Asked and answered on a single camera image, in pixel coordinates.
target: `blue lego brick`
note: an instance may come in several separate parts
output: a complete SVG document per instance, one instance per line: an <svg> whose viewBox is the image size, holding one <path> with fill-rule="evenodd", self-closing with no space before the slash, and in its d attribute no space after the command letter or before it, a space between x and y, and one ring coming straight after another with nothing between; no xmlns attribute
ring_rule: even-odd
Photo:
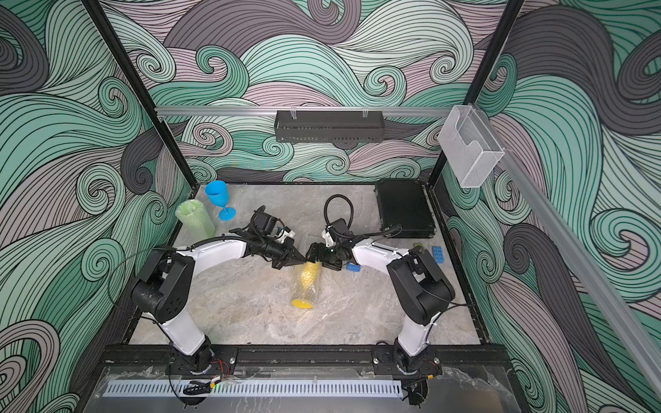
<svg viewBox="0 0 661 413"><path fill-rule="evenodd" d="M443 264L445 262L445 259L443 258L443 248L440 246L433 246L432 253L434 254L434 260L437 263Z"/></svg>

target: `black case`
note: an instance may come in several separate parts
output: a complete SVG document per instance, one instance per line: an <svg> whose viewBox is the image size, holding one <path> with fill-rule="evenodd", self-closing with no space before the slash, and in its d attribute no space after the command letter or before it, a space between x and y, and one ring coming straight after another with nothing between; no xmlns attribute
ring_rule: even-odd
<svg viewBox="0 0 661 413"><path fill-rule="evenodd" d="M419 181L380 180L375 191L381 230L402 226L402 231L390 238L432 238L436 234L436 224Z"/></svg>

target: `green foam roll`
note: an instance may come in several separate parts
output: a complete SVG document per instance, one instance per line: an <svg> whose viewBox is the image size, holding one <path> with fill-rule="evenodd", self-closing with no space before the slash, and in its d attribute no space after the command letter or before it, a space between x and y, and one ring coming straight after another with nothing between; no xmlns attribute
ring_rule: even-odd
<svg viewBox="0 0 661 413"><path fill-rule="evenodd" d="M201 241L215 235L215 225L201 201L188 200L182 202L176 208L175 215L190 231L195 241Z"/></svg>

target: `red wire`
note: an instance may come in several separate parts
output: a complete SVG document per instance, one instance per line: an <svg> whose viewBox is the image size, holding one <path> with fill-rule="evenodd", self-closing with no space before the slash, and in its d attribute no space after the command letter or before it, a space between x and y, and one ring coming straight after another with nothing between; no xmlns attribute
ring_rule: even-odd
<svg viewBox="0 0 661 413"><path fill-rule="evenodd" d="M212 361L212 364L213 363L220 363L220 373L221 373L221 375L229 376L229 364L227 364L226 362L224 362L223 360L220 360L220 359L215 359L215 361ZM225 368L223 367L223 364L227 366L227 374L225 374Z"/></svg>
<svg viewBox="0 0 661 413"><path fill-rule="evenodd" d="M229 364L227 364L227 363L225 363L224 361L221 360L221 361L220 361L220 369L221 369L221 371L223 370L223 364L225 364L225 365L227 366L227 375L226 375L226 376L229 376Z"/></svg>

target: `swirl pattern wall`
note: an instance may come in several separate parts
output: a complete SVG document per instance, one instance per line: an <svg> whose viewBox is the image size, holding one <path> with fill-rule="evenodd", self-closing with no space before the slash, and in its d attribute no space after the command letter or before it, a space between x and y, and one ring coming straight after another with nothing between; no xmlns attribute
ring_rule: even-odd
<svg viewBox="0 0 661 413"><path fill-rule="evenodd" d="M478 104L661 343L661 3L560 3L519 16ZM438 190L534 411L661 411L506 170L466 190L446 167Z"/></svg>
<svg viewBox="0 0 661 413"><path fill-rule="evenodd" d="M145 256L109 272L166 242L190 192L122 79L79 0L0 5L3 412L75 409L130 318L106 289Z"/></svg>
<svg viewBox="0 0 661 413"><path fill-rule="evenodd" d="M505 3L102 0L157 106L459 104ZM443 121L388 119L386 142L334 146L277 143L273 118L169 118L198 180L234 182L424 180Z"/></svg>

